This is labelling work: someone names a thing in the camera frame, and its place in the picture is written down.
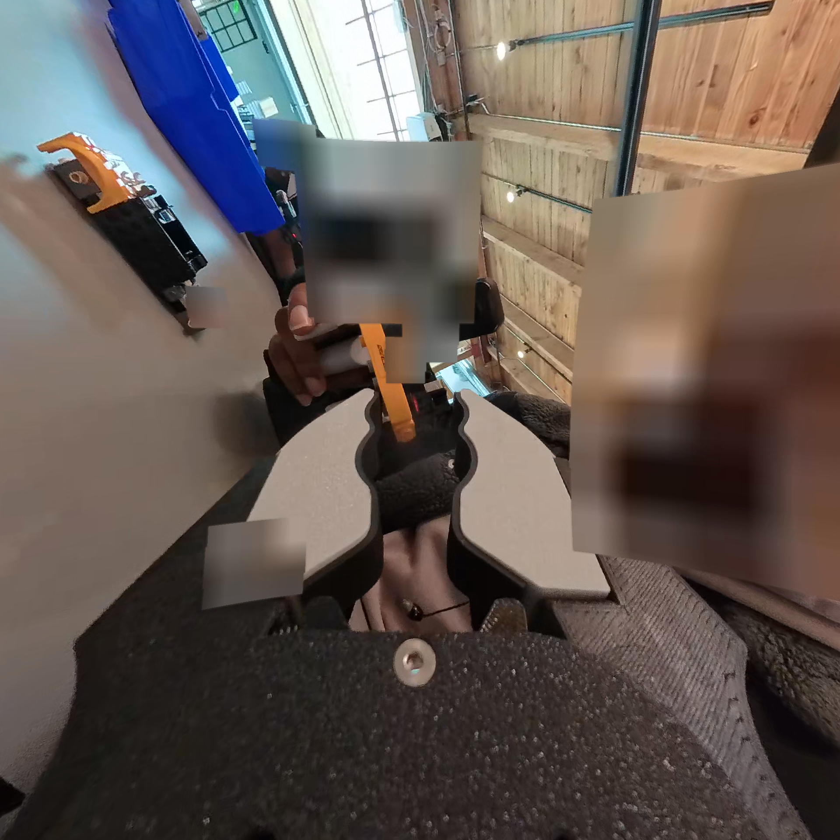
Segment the person's right hand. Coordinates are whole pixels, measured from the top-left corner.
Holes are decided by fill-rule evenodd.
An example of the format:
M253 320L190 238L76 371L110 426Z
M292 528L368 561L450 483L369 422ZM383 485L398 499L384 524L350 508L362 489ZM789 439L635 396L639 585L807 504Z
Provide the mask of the person's right hand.
M280 383L302 406L311 405L327 390L319 352L307 340L316 327L303 299L289 301L276 313L275 331L267 349L270 365Z

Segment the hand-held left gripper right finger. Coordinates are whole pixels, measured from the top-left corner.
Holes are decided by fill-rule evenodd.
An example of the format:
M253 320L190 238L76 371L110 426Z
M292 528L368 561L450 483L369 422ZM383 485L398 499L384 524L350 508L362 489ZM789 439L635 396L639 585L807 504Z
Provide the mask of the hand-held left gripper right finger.
M571 497L555 456L524 423L472 391L456 396L458 447L447 572L472 611L501 598L601 602L599 560L572 544Z

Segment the black lego car chassis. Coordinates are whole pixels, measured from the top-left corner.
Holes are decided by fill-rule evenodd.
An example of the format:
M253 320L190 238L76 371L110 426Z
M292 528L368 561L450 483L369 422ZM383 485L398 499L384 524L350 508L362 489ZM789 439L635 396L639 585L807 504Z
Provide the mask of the black lego car chassis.
M83 133L64 133L39 143L37 150L69 153L47 164L47 172L185 334L203 331L191 321L187 298L198 288L197 276L207 267L207 258L157 188Z

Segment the window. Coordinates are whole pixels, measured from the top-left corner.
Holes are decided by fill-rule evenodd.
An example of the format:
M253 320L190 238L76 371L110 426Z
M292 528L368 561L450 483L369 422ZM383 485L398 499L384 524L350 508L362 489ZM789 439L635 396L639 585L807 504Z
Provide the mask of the window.
M423 110L402 2L268 2L310 120L330 139L408 141Z

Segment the blue plastic bin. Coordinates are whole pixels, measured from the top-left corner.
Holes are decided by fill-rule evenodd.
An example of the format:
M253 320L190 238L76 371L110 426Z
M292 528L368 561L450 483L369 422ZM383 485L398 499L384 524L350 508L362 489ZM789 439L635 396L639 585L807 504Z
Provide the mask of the blue plastic bin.
M176 1L113 1L108 20L145 111L227 221L240 234L283 225L215 45L204 48Z

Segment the orange black lego car section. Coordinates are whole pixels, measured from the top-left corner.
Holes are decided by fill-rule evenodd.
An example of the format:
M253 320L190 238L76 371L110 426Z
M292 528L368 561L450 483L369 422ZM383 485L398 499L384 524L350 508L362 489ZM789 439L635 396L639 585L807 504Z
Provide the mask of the orange black lego car section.
M413 337L388 337L385 325L361 323L360 340L367 350L382 415L399 443L417 435L417 416L432 407L449 407L454 394L422 363Z

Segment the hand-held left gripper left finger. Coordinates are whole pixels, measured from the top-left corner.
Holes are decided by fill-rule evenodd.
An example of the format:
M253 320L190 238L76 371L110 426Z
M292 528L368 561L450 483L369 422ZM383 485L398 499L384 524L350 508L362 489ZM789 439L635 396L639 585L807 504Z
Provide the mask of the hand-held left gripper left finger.
M363 389L313 420L279 451L249 522L282 520L302 539L304 600L359 601L383 569L373 478L380 397Z

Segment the black steel beam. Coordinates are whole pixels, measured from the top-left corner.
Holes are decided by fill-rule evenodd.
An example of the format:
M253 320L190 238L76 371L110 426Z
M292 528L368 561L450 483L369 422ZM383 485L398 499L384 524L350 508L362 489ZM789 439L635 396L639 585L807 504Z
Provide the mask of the black steel beam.
M634 184L661 5L660 1L637 3L623 121L617 147L614 196L629 195Z

